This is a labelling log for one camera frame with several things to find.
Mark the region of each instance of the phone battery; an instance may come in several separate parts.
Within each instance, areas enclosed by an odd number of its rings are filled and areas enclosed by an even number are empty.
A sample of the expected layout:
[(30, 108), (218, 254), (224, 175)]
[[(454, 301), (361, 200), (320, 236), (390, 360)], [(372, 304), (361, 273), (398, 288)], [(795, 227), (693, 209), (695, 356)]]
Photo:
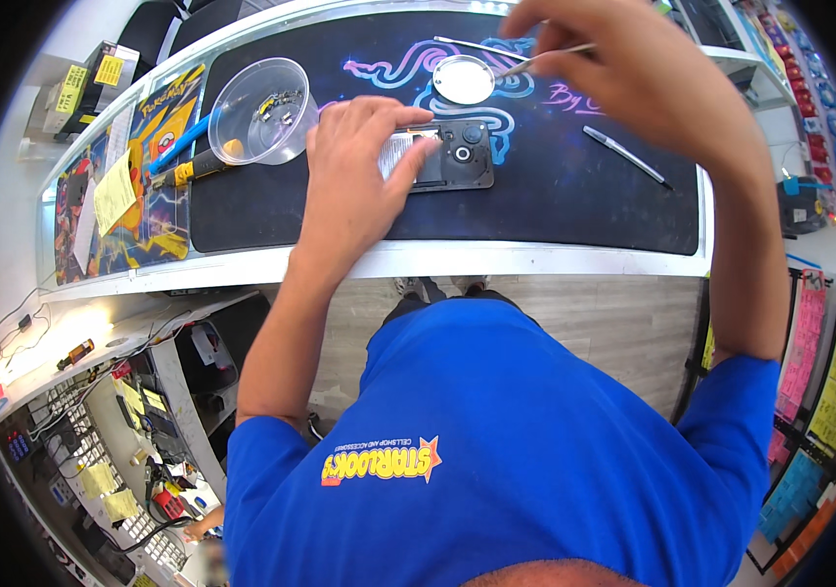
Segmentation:
[[(439, 137), (439, 135), (440, 129), (435, 128), (422, 129), (420, 131), (399, 131), (388, 137), (388, 140), (382, 144), (382, 150), (378, 152), (378, 170), (382, 173), (382, 179), (388, 179), (388, 176), (391, 175), (391, 170), (395, 168), (400, 159), (405, 155), (405, 151), (407, 151), (411, 145), (414, 144), (417, 137)], [(424, 173), (419, 174), (419, 176), (415, 178), (415, 183), (421, 183), (422, 180), (424, 180), (422, 175), (424, 175)], [(427, 181), (439, 180), (440, 173), (438, 172), (434, 175), (437, 177), (427, 178)]]

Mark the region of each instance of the man's right hand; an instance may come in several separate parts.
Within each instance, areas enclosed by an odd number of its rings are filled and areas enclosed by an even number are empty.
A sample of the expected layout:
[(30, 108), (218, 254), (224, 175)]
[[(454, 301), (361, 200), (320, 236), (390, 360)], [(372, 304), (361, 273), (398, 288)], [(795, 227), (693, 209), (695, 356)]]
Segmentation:
[[(500, 32), (521, 37), (542, 21), (534, 73), (565, 78), (637, 135), (712, 175), (770, 171), (764, 135), (737, 89), (648, 0), (523, 0)], [(583, 42), (596, 43), (593, 58), (554, 51)]]

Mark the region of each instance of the desk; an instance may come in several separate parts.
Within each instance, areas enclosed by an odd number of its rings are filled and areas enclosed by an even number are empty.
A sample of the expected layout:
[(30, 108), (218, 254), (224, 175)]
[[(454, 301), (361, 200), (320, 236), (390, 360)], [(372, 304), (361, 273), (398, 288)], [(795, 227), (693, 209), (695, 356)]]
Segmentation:
[[(349, 16), (403, 12), (449, 11), (477, 12), (500, 16), (507, 4), (481, 4), (431, 0), (400, 2), (393, 0), (343, 0), (320, 4), (310, 0), (273, 7), (233, 23), (177, 53), (129, 88), (67, 151), (56, 172), (55, 182), (65, 169), (95, 137), (125, 108), (148, 96), (180, 72), (206, 64), (210, 75), (212, 62), (227, 51), (299, 27), (324, 23)], [(711, 182), (697, 168), (693, 185), (697, 188), (698, 234), (691, 241), (692, 254), (668, 254), (613, 247), (584, 246), (519, 241), (383, 241), (354, 268), (350, 277), (391, 277), (399, 275), (447, 274), (519, 274), (519, 273), (627, 273), (701, 276), (711, 264), (714, 242), (714, 204)], [(52, 267), (53, 248), (49, 226), (42, 227), (43, 262), (40, 278)], [(160, 265), (121, 271), (76, 284), (55, 288), (44, 299), (79, 299), (91, 296), (144, 292), (169, 288), (275, 283), (283, 279), (291, 246), (202, 254), (190, 248), (187, 258)]]

